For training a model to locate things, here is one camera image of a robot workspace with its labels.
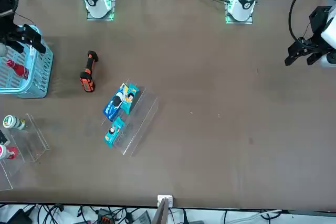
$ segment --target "blue plastic basket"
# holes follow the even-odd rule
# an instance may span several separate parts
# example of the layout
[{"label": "blue plastic basket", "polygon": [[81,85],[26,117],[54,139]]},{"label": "blue plastic basket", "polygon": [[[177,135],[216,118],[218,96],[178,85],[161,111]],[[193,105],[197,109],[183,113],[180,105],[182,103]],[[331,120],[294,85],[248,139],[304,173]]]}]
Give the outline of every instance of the blue plastic basket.
[{"label": "blue plastic basket", "polygon": [[[40,33],[36,26],[31,26]],[[40,54],[35,48],[27,44],[22,54],[7,47],[7,54],[0,58],[0,94],[15,94],[20,98],[43,98],[48,91],[53,53],[44,40],[41,43],[46,47],[46,53]],[[28,79],[16,75],[13,69],[6,65],[8,59],[29,69]]]}]

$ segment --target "blue box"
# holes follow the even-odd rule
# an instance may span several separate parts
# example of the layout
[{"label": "blue box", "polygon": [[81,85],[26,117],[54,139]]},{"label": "blue box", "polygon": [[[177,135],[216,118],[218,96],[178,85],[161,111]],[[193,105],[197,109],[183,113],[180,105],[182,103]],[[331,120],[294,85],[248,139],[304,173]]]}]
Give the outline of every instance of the blue box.
[{"label": "blue box", "polygon": [[114,117],[118,113],[121,104],[125,100],[125,95],[127,94],[128,87],[123,83],[117,92],[112,96],[110,102],[103,109],[103,114],[113,122]]}]

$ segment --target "white lid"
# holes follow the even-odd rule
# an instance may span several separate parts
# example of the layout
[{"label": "white lid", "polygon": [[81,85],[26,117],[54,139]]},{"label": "white lid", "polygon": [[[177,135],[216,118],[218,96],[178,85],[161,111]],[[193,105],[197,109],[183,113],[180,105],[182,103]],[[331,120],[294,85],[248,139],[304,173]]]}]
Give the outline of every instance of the white lid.
[{"label": "white lid", "polygon": [[14,127],[14,120],[15,118],[12,115],[7,115],[4,118],[3,125],[5,128],[12,128]]}]

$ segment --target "red cap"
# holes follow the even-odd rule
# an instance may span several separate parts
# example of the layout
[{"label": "red cap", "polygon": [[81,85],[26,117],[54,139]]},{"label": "red cap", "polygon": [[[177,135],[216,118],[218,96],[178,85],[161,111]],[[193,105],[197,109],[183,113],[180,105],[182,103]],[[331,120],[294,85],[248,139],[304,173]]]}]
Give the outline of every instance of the red cap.
[{"label": "red cap", "polygon": [[15,62],[13,62],[11,59],[9,59],[6,64],[9,67],[13,67],[15,65]]}]

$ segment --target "electrical outlet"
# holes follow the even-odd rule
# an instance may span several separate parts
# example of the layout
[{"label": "electrical outlet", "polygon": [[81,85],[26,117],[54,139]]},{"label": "electrical outlet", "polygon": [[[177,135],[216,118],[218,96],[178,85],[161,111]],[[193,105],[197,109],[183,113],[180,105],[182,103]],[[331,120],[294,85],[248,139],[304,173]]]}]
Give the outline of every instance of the electrical outlet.
[{"label": "electrical outlet", "polygon": [[163,199],[168,199],[168,202],[169,202],[169,206],[168,207],[173,207],[173,196],[172,195],[158,195],[157,196],[157,203],[158,203],[158,206],[160,205],[161,201]]}]

